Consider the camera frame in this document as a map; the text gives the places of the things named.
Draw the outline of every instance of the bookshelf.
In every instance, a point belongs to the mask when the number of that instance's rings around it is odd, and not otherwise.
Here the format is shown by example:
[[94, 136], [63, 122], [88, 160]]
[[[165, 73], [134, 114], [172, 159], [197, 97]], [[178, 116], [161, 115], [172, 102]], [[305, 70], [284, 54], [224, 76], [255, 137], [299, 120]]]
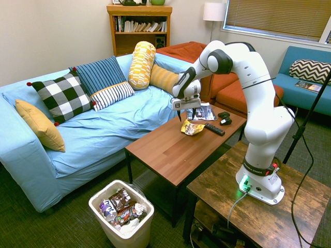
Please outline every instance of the bookshelf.
[[[107, 5], [110, 29], [112, 34], [113, 50], [115, 56], [130, 54], [139, 41], [148, 41], [156, 46], [156, 39], [164, 40], [164, 46], [170, 46], [170, 15], [172, 7], [166, 5], [123, 6]], [[138, 23], [166, 22], [167, 29], [154, 32], [123, 32], [117, 27], [118, 20]]]

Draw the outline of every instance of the magazine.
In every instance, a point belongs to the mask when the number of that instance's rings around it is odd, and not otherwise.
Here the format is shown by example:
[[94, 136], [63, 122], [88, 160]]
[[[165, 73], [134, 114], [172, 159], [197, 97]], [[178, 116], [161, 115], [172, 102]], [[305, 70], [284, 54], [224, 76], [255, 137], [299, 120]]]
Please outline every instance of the magazine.
[[311, 84], [311, 83], [301, 81], [301, 80], [299, 82], [297, 82], [295, 84], [295, 86], [300, 87], [302, 89], [307, 89], [307, 90], [309, 90], [311, 92], [315, 92], [315, 93], [320, 92], [320, 89], [322, 88], [321, 85]]
[[209, 103], [201, 103], [201, 107], [195, 109], [195, 116], [192, 119], [193, 109], [187, 109], [188, 120], [217, 120], [217, 116], [214, 114], [212, 107]]

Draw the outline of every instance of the green bowl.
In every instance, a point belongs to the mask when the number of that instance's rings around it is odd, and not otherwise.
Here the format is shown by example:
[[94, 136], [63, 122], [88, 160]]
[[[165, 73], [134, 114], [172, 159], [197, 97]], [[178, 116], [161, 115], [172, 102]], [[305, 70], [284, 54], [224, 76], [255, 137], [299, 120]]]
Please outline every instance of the green bowl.
[[149, 0], [152, 5], [163, 5], [166, 0]]

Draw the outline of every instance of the white trash can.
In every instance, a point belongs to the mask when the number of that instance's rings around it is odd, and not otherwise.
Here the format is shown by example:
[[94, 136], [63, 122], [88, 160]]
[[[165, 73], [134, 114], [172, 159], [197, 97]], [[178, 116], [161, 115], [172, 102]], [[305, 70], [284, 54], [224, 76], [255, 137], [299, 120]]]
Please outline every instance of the white trash can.
[[[145, 216], [138, 226], [127, 235], [121, 234], [116, 228], [108, 223], [99, 212], [99, 205], [102, 200], [108, 199], [108, 197], [115, 194], [118, 189], [122, 188], [125, 188], [133, 200], [137, 201], [137, 203], [145, 203], [147, 207], [147, 216]], [[88, 201], [88, 205], [93, 210], [93, 213], [100, 222], [105, 234], [116, 248], [146, 248], [148, 246], [154, 206], [130, 186], [120, 180], [115, 180], [104, 187], [103, 190], [92, 196]]]

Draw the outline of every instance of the blue couch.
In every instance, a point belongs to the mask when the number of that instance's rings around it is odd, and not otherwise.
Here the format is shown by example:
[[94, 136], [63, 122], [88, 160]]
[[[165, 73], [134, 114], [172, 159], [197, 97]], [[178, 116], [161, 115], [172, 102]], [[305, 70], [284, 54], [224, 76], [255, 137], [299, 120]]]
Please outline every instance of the blue couch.
[[[316, 93], [299, 88], [295, 84], [299, 79], [290, 76], [291, 64], [298, 59], [310, 59], [331, 63], [331, 52], [289, 46], [273, 83], [284, 89], [284, 103], [309, 110], [317, 96]], [[331, 86], [327, 86], [314, 111], [331, 116]]]
[[[132, 54], [117, 58], [128, 77]], [[180, 73], [191, 64], [157, 54], [155, 63]], [[177, 116], [172, 96], [149, 86], [98, 112], [89, 110], [58, 126], [66, 152], [44, 147], [17, 113], [15, 99], [41, 109], [52, 120], [39, 95], [27, 82], [53, 80], [64, 70], [0, 87], [0, 162], [38, 212], [89, 182], [125, 158], [124, 147]]]

